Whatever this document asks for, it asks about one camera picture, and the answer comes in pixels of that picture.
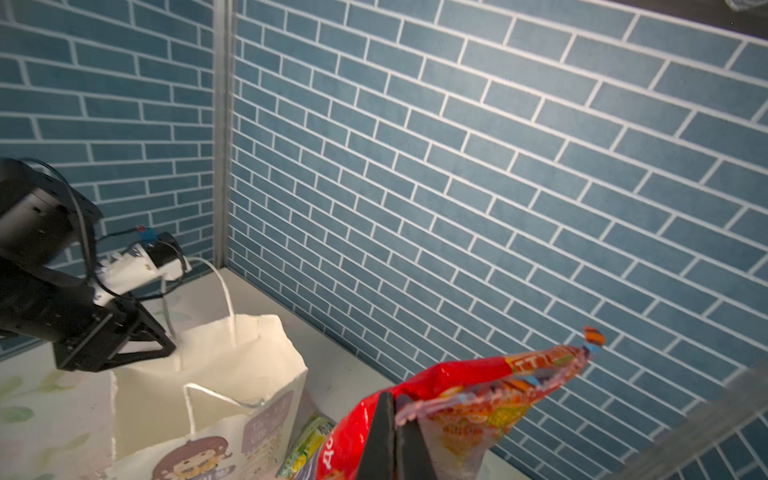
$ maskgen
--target white paper bag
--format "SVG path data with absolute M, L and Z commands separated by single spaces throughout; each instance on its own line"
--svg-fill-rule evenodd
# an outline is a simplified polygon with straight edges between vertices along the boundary
M 173 355 L 112 371 L 110 477 L 273 478 L 306 371 L 274 315 L 236 315 L 181 333 Z

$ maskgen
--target cartoon girl illustration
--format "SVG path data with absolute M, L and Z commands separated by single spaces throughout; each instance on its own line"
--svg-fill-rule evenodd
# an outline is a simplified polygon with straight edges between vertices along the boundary
M 228 447 L 229 442 L 223 437 L 190 440 L 160 460 L 154 468 L 152 480 L 191 480 L 213 470 L 219 462 L 232 456 L 231 453 L 227 455 Z

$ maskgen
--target red snack package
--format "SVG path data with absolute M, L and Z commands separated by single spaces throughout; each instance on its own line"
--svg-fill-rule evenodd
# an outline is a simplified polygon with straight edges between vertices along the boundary
M 379 395 L 408 403 L 396 425 L 419 421 L 440 480 L 475 478 L 485 451 L 507 434 L 539 400 L 580 373 L 605 338 L 584 328 L 581 347 L 558 345 L 543 352 L 439 363 L 390 389 L 363 399 L 339 422 L 315 456 L 312 480 L 353 480 L 366 446 Z

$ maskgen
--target dark ceiling edge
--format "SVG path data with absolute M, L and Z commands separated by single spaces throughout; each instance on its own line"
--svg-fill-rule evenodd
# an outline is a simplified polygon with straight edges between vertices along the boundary
M 726 5 L 725 0 L 708 3 L 703 3 L 701 0 L 609 1 L 768 39 L 768 10 L 764 7 L 752 11 L 734 12 Z
M 661 480 L 749 422 L 768 407 L 768 361 L 759 362 L 731 382 L 720 397 L 706 403 L 658 442 L 629 458 L 610 480 Z

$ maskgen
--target blue brick wall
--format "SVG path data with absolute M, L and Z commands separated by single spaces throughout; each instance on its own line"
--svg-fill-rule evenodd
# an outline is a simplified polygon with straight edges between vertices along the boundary
M 101 208 L 98 236 L 143 224 L 210 257 L 211 18 L 196 0 L 0 2 L 0 155 L 56 167 Z M 81 275 L 79 246 L 51 266 Z M 0 339 L 0 358 L 28 345 Z
M 598 0 L 244 0 L 230 267 L 395 381 L 607 348 L 496 452 L 584 480 L 766 356 L 768 44 Z
M 767 465 L 768 422 L 764 412 L 682 464 L 667 480 L 767 480 Z

